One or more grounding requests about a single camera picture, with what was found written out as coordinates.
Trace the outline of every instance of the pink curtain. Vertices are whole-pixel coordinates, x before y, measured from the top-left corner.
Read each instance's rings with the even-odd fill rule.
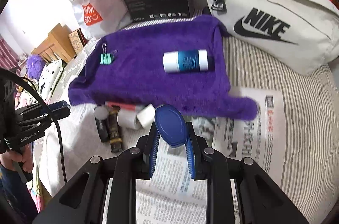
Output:
[[[18,66],[19,56],[11,49],[7,42],[0,35],[0,67],[10,70],[17,67],[17,74],[20,74]]]

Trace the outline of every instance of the nike bag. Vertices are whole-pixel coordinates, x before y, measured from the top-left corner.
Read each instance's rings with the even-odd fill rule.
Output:
[[[98,40],[132,22],[123,0],[69,1],[87,40]]]
[[[329,0],[207,0],[235,37],[308,75],[339,55],[339,10]]]

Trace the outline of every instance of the person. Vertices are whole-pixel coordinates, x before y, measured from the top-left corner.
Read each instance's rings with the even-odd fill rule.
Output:
[[[32,145],[26,145],[22,155],[12,150],[0,154],[0,168],[2,173],[2,178],[0,179],[0,194],[5,196],[23,223],[30,224],[38,215],[38,210],[26,184],[22,183],[19,174],[15,171],[13,161],[23,162],[22,169],[31,173],[33,170]]]

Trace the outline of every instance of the waist bag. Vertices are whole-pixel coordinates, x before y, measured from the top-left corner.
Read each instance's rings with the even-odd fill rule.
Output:
[[[207,0],[235,37],[308,75],[339,55],[339,10],[329,0]]]

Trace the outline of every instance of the nike logo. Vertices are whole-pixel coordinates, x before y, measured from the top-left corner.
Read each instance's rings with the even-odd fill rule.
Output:
[[[243,26],[243,23],[262,31],[263,33],[246,30]],[[278,35],[284,34],[286,32],[286,29],[288,29],[289,27],[289,24],[277,19],[276,17],[264,13],[263,11],[260,11],[258,13],[258,9],[253,8],[247,17],[244,16],[239,19],[237,23],[235,23],[234,31],[238,35],[244,37],[262,38],[298,45],[297,43],[284,40]]]

